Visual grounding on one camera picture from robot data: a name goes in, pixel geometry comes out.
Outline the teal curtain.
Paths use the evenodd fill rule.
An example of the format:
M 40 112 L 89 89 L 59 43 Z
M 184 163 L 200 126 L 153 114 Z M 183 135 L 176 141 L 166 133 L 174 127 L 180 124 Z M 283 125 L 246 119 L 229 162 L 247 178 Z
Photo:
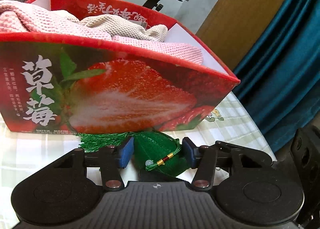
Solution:
M 234 94 L 278 151 L 319 112 L 319 0 L 284 0 L 234 74 Z

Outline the pink knitted cloth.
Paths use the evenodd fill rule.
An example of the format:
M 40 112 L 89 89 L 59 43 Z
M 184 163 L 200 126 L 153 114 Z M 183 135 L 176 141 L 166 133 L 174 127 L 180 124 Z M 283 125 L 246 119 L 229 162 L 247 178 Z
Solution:
M 119 35 L 112 37 L 107 32 L 95 31 L 93 28 L 82 26 L 79 22 L 78 18 L 65 10 L 49 11 L 38 5 L 19 1 L 1 1 L 2 33 L 34 32 L 75 35 L 144 48 L 196 64 L 203 62 L 201 50 L 190 44 L 139 40 Z

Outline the red strawberry cardboard box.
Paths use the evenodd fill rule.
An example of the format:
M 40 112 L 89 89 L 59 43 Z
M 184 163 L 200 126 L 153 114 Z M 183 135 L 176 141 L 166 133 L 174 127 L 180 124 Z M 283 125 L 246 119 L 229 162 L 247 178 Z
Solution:
M 166 43 L 199 48 L 201 64 L 114 41 L 53 33 L 1 32 L 1 116 L 26 133 L 191 130 L 239 84 L 176 19 L 121 0 L 29 0 L 79 20 L 117 15 L 146 30 L 163 24 Z

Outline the wooden door panel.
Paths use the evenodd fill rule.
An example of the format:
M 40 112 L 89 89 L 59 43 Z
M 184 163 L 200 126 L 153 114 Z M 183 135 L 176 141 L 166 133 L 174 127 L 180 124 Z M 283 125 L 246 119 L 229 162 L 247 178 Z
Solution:
M 284 0 L 218 0 L 196 35 L 233 70 Z

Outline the cream knitted cloth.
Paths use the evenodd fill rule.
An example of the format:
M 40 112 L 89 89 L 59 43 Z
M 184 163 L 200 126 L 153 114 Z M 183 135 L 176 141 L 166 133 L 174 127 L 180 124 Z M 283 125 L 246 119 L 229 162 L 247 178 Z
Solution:
M 95 31 L 107 32 L 112 37 L 119 35 L 121 37 L 158 42 L 163 42 L 168 32 L 167 26 L 163 24 L 152 26 L 146 30 L 139 24 L 111 14 L 86 17 L 80 20 L 79 24 L 93 28 Z

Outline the green tassel pouch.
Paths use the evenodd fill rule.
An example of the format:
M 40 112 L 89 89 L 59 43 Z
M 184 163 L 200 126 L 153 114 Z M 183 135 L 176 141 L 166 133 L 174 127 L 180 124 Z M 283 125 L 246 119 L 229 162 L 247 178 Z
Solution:
M 111 134 L 77 133 L 80 146 L 86 152 L 95 152 L 104 146 L 119 146 L 127 137 L 133 138 L 133 155 L 139 169 L 178 176 L 190 166 L 182 154 L 179 139 L 157 131 Z

